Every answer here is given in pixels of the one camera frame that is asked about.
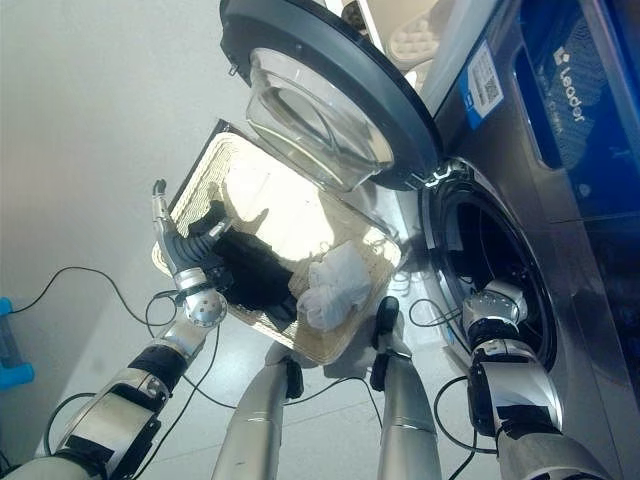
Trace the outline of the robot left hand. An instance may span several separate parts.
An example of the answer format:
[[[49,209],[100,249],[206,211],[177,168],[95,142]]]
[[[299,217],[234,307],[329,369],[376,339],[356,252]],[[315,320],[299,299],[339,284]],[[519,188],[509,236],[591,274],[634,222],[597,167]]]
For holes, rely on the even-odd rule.
[[[156,241],[172,277],[200,267],[213,246],[231,227],[231,219],[224,217],[205,233],[187,238],[177,229],[169,214],[165,198],[166,181],[156,180],[152,187],[152,222]]]

